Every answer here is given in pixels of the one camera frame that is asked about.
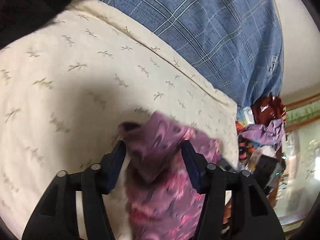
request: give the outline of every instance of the pillow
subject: pillow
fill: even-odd
[[[73,0],[44,28],[2,49],[0,62],[0,216],[18,238],[59,170],[99,162],[119,139],[120,123],[145,122],[156,110],[221,140],[222,155],[236,167],[236,103],[113,7]],[[120,240],[131,239],[128,162],[104,196]],[[77,208],[86,239],[80,194]]]

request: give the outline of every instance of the red fabric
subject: red fabric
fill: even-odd
[[[255,123],[268,126],[273,119],[285,118],[285,106],[279,97],[260,97],[251,106]]]

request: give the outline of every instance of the black clamp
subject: black clamp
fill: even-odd
[[[189,141],[182,142],[181,152],[193,188],[205,194],[193,240],[220,239],[226,190],[232,190],[229,239],[285,239],[279,220],[248,171],[240,174],[223,171],[196,153]],[[88,239],[115,240],[102,195],[114,189],[125,154],[125,144],[119,141],[100,163],[85,171],[75,174],[59,171],[33,211],[22,240],[80,240],[76,191],[82,191]]]

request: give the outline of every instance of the purple floral fabric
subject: purple floral fabric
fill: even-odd
[[[195,232],[204,195],[192,188],[179,145],[190,140],[210,163],[219,141],[159,112],[139,125],[119,126],[131,162],[127,169],[129,221],[135,240],[188,240]]]
[[[271,120],[268,126],[253,124],[246,131],[239,133],[239,135],[262,145],[276,145],[277,151],[280,148],[284,133],[284,123],[280,118]]]

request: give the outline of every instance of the plastic bag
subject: plastic bag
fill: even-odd
[[[282,118],[285,121],[285,106],[277,96],[260,97],[251,109],[255,123],[268,126],[273,119]]]
[[[237,121],[243,127],[248,127],[251,124],[254,124],[254,116],[252,109],[247,106],[245,108],[239,108],[237,110]]]

